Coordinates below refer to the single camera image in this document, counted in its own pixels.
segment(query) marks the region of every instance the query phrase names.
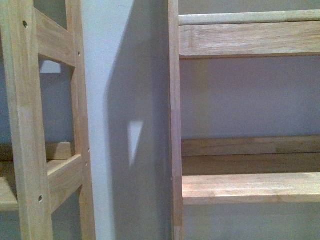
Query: light wood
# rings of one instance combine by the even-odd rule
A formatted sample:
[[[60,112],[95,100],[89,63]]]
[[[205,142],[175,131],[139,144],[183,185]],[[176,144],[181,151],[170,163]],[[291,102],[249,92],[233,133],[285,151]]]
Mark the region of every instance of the light wood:
[[[81,155],[75,155],[69,160],[63,161],[63,163],[61,162],[60,160],[54,160],[48,163],[52,212],[77,191],[83,181]]]
[[[52,240],[33,1],[0,1],[0,25],[21,238]]]
[[[172,238],[183,239],[182,157],[181,157],[181,99],[179,57],[179,6],[168,0],[169,64],[170,64],[170,139],[172,164]]]
[[[0,212],[18,210],[14,163],[0,162]]]
[[[320,202],[320,173],[183,176],[183,204]]]
[[[39,55],[42,58],[75,67],[73,35],[37,9],[34,10]]]
[[[179,25],[285,23],[320,20],[320,10],[180,15]]]
[[[292,153],[320,153],[320,135],[182,140],[182,156]]]
[[[182,174],[272,174],[320,172],[320,153],[182,157]]]
[[[320,21],[188,25],[179,37],[182,59],[320,53]]]
[[[96,239],[81,1],[67,0],[66,11],[68,30],[36,10],[32,0],[0,2],[15,168],[10,161],[0,162],[0,210],[19,210],[22,240],[53,239],[51,213],[76,190],[82,239]],[[38,54],[72,67],[75,151],[66,142],[45,149]],[[10,148],[2,148],[5,160],[13,158]],[[65,159],[75,152],[69,160],[52,160],[47,165],[46,154],[48,159]]]
[[[71,79],[74,118],[75,152],[82,156],[83,178],[79,191],[81,235],[84,240],[96,239],[91,158],[88,132],[87,91],[85,78],[84,40],[81,1],[66,0],[67,28],[73,35],[76,67]]]
[[[1,40],[1,28],[0,28],[0,62],[3,62],[3,49],[2,49],[2,40]]]
[[[66,160],[75,155],[75,146],[71,142],[49,142],[45,144],[47,160]],[[0,161],[13,161],[11,143],[0,143]]]
[[[75,155],[68,160],[52,160],[47,164],[53,213],[82,184],[82,158]],[[0,211],[18,211],[14,164],[0,162]]]

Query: wooden frame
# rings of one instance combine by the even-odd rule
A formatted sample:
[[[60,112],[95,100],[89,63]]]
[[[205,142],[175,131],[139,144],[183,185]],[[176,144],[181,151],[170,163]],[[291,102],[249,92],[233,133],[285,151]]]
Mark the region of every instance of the wooden frame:
[[[51,214],[76,191],[82,239],[96,239],[80,0],[66,0],[66,16],[68,30],[33,0],[0,2],[12,135],[0,145],[0,211],[19,211],[23,240],[52,240]],[[73,69],[74,144],[45,144],[38,56]]]
[[[183,205],[320,202],[318,135],[181,140],[179,60],[319,55],[320,10],[179,15],[178,5],[168,0],[174,239]]]

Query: wooden shelf board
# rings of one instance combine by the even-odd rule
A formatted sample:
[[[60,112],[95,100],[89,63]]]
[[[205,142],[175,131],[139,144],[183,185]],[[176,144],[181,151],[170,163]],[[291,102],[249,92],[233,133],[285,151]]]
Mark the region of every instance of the wooden shelf board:
[[[320,202],[320,173],[182,177],[184,205]]]
[[[179,15],[179,25],[285,23],[320,20],[320,10]]]
[[[320,135],[183,139],[182,156],[320,153]]]
[[[320,153],[183,156],[182,175],[320,172]]]
[[[320,21],[179,26],[181,59],[320,54]]]
[[[75,155],[68,160],[52,160],[47,164],[54,212],[82,184],[82,158]],[[14,163],[0,161],[0,212],[18,211]]]
[[[49,142],[45,144],[47,160],[65,160],[75,155],[74,142]],[[0,161],[13,161],[13,149],[11,143],[0,143]]]

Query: light patch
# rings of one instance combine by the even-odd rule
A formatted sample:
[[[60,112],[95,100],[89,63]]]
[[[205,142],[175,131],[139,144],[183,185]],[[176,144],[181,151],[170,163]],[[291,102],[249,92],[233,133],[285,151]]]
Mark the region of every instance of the light patch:
[[[129,166],[134,164],[138,150],[139,140],[144,123],[142,121],[131,121],[128,125],[129,143]]]
[[[54,61],[45,60],[42,62],[41,74],[60,74],[61,73],[61,65]]]

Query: screw hole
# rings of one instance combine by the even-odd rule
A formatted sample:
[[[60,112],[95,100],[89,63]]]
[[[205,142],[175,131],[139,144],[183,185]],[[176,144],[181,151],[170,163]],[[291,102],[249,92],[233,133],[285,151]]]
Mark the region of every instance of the screw hole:
[[[22,24],[23,24],[25,29],[28,27],[28,23],[26,21],[23,21]]]

